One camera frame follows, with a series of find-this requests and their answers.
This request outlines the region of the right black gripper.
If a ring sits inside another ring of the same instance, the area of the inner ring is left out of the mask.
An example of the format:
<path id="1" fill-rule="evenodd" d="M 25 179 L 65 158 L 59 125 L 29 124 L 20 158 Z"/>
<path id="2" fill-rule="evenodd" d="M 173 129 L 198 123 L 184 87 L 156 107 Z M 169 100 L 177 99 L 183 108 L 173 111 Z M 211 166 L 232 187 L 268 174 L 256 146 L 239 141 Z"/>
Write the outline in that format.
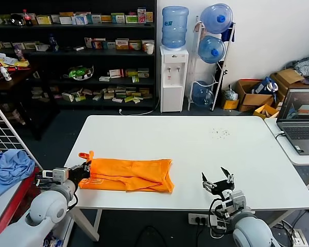
<path id="1" fill-rule="evenodd" d="M 234 190 L 234 174 L 230 173 L 224 167 L 221 167 L 221 170 L 227 177 L 226 180 L 221 180 L 215 183 L 212 183 L 207 180 L 206 176 L 202 172 L 202 186 L 206 191 L 211 191 L 212 195 L 223 196 L 223 192 L 226 190 Z"/>

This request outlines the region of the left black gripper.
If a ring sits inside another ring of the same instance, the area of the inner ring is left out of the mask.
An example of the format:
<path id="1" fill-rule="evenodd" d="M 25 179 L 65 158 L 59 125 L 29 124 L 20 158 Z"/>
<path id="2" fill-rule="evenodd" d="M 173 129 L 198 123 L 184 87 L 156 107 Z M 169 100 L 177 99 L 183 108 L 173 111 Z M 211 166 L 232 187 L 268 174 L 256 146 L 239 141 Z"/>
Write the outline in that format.
<path id="1" fill-rule="evenodd" d="M 90 171 L 84 169 L 90 169 L 91 161 L 86 161 L 81 166 L 74 166 L 68 169 L 68 179 L 72 182 L 80 182 L 83 177 L 89 178 Z"/>

